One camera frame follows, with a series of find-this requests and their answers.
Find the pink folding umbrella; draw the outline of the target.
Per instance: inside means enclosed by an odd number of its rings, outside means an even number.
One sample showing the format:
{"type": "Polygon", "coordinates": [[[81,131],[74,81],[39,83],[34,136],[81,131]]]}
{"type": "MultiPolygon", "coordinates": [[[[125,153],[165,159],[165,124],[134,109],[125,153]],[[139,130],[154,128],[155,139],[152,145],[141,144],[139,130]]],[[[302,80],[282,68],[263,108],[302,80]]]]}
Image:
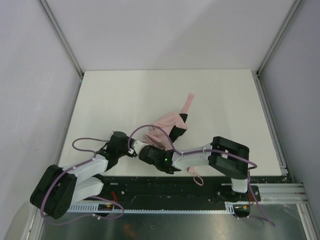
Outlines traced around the pink folding umbrella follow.
{"type": "MultiPolygon", "coordinates": [[[[170,112],[153,123],[154,126],[162,128],[166,132],[172,143],[188,129],[186,122],[193,98],[194,94],[190,93],[180,112],[170,112]]],[[[173,149],[165,134],[155,127],[149,128],[149,132],[145,134],[145,142],[164,150],[173,149]]]]}

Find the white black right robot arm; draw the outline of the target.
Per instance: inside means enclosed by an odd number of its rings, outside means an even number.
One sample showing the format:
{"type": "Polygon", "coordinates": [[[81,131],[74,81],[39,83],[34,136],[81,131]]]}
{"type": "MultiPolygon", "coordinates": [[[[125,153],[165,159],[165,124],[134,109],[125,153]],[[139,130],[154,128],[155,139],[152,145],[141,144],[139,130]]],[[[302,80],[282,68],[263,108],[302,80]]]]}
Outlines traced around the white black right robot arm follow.
{"type": "Polygon", "coordinates": [[[136,140],[132,149],[138,159],[167,174],[192,167],[211,167],[231,179],[233,192],[248,192],[250,149],[240,143],[216,136],[202,147],[177,152],[164,150],[136,140]]]}

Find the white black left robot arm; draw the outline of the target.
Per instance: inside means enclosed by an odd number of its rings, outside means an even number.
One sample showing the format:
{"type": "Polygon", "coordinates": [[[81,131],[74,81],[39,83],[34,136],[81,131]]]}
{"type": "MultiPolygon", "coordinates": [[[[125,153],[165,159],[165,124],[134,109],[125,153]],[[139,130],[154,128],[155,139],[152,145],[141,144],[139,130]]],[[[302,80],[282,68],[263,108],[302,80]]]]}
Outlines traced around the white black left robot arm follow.
{"type": "Polygon", "coordinates": [[[42,175],[29,202],[44,215],[57,220],[71,205],[99,195],[104,187],[99,174],[110,170],[119,158],[128,153],[129,137],[115,131],[98,151],[88,149],[93,156],[72,166],[50,165],[42,175]]]}

